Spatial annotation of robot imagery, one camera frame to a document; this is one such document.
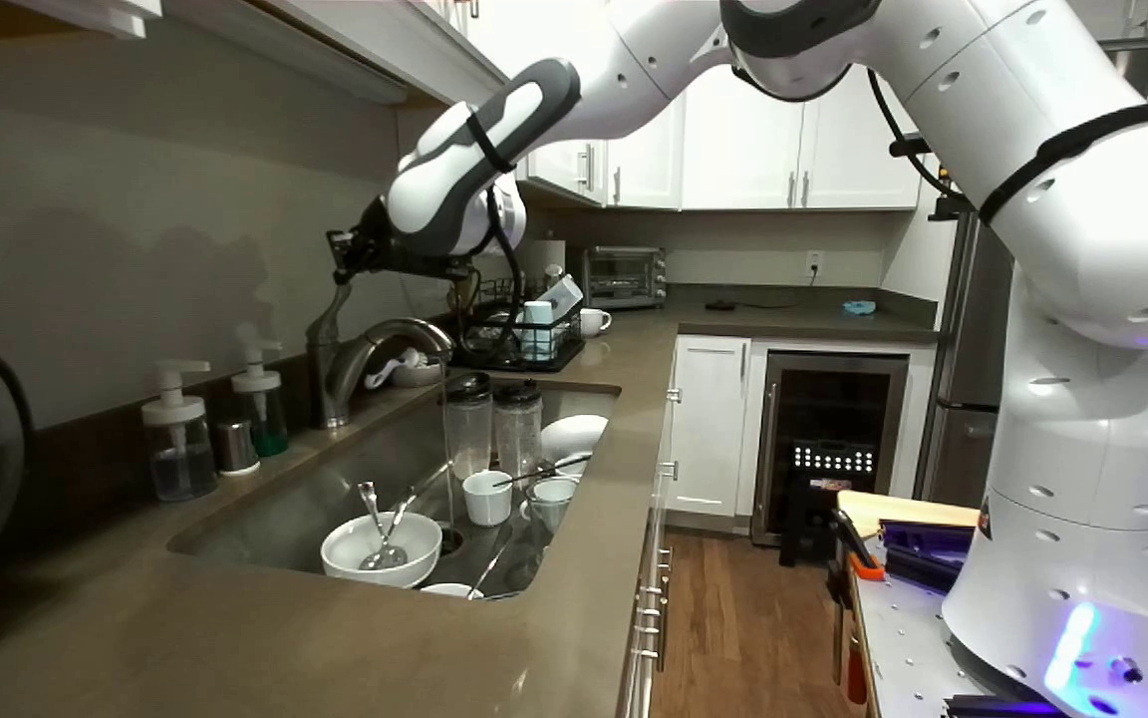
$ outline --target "dish rack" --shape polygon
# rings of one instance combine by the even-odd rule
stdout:
[[[513,320],[505,334],[510,313],[494,304],[458,332],[450,364],[482,370],[561,370],[583,352],[579,313],[583,304],[551,324]]]

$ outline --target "blue light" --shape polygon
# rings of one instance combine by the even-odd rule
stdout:
[[[1072,667],[1080,664],[1080,656],[1084,656],[1084,647],[1087,647],[1092,627],[1096,627],[1096,608],[1092,608],[1092,602],[1080,602],[1080,608],[1068,615],[1068,622],[1064,622],[1064,631],[1062,631],[1062,639],[1056,639],[1054,664],[1050,664],[1050,671],[1043,671],[1043,687],[1050,687],[1054,693],[1068,700],[1064,687],[1068,687]]]

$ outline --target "plate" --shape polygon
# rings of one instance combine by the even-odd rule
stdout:
[[[598,446],[605,437],[605,415],[565,415],[540,430],[546,457],[573,457]]]

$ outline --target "spoon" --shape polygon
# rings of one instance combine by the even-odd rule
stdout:
[[[369,551],[369,554],[361,558],[361,570],[401,568],[401,563],[405,563],[405,551],[401,551],[401,547],[391,547],[391,534],[393,534],[393,526],[405,520],[409,498],[405,498],[405,505],[397,507],[397,515],[384,526],[376,483],[369,483],[369,481],[359,483],[359,495],[361,495],[365,515],[369,515],[369,524],[376,524],[376,531],[377,531],[377,551]]]

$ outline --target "soap dispenser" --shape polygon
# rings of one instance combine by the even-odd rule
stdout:
[[[254,457],[287,453],[287,415],[282,415],[282,374],[262,368],[262,352],[282,352],[282,344],[262,341],[250,324],[241,329],[245,344],[245,374],[230,374],[230,391],[241,395],[241,411],[250,425]]]
[[[209,403],[185,395],[178,381],[201,370],[210,370],[210,364],[161,364],[161,399],[141,403],[149,426],[149,481],[161,505],[185,505],[215,487]]]

